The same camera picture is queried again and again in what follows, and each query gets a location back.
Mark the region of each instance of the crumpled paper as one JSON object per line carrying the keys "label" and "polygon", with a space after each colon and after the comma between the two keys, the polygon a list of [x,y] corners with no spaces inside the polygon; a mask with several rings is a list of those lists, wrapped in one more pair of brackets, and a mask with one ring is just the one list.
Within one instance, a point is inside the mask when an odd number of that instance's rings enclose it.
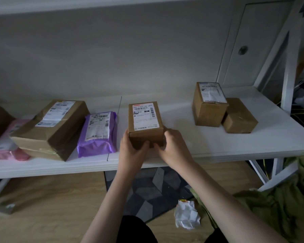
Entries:
{"label": "crumpled paper", "polygon": [[177,228],[181,226],[190,230],[200,226],[200,216],[195,209],[194,201],[179,200],[174,212],[174,217]]}

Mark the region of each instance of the purple mailer bag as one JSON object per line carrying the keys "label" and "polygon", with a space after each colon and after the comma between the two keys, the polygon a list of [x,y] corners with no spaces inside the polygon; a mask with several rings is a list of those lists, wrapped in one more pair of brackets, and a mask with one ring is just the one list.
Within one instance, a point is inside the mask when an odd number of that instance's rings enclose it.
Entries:
{"label": "purple mailer bag", "polygon": [[115,112],[86,116],[77,145],[79,158],[116,152],[116,137]]}

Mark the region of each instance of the person's left hand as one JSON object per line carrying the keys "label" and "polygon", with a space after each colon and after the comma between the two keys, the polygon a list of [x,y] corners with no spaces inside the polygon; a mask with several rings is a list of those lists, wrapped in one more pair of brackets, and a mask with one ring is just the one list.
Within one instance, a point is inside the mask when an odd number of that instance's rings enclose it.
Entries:
{"label": "person's left hand", "polygon": [[135,175],[141,170],[148,150],[149,141],[146,141],[140,150],[134,149],[128,137],[128,131],[126,130],[119,149],[117,173],[134,179]]}

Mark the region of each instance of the forearm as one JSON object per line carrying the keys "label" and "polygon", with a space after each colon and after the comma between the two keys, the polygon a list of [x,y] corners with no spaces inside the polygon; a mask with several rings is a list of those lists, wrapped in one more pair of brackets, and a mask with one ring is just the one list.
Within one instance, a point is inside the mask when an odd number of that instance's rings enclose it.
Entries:
{"label": "forearm", "polygon": [[287,242],[238,203],[199,164],[184,161],[176,171],[196,191],[230,243]]}
{"label": "forearm", "polygon": [[133,179],[117,173],[81,243],[116,242]]}

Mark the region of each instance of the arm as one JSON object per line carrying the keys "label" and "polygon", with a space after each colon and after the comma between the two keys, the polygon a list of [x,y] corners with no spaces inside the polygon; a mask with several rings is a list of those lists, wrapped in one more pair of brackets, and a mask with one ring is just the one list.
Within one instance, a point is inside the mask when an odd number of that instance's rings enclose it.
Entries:
{"label": "arm", "polygon": [[141,150],[135,150],[125,131],[116,176],[81,243],[116,242],[128,192],[148,149],[149,143],[146,142]]}
{"label": "arm", "polygon": [[167,146],[154,144],[159,156],[196,191],[230,243],[287,243],[274,229],[245,209],[197,164],[180,132],[165,132]]}

